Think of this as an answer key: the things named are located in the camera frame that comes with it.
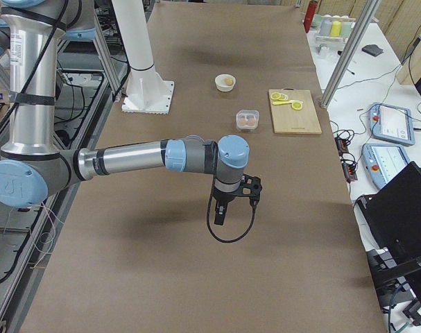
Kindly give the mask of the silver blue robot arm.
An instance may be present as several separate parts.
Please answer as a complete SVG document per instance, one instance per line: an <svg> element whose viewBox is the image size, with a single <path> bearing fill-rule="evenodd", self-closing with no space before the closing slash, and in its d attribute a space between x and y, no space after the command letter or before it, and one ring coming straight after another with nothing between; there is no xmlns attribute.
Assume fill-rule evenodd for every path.
<svg viewBox="0 0 421 333"><path fill-rule="evenodd" d="M10 130L0 153L0 202L26 208L95 176L163 166L212 175L215 223L223 224L229 202L252 193L244 173L249 145L240 136L214 142L190 135L99 150L54 145L58 41L93 39L94 14L91 1L2 2L10 28Z"/></svg>

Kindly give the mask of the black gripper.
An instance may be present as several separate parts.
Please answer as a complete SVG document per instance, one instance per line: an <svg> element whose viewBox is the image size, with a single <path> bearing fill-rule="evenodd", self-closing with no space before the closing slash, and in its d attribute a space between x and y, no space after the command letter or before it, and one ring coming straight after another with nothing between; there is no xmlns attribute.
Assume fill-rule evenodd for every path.
<svg viewBox="0 0 421 333"><path fill-rule="evenodd" d="M224 192L219 189L215 189L213 198L216 200L214 224L223 225L228 204L236 198L236 195L232 192Z"/></svg>

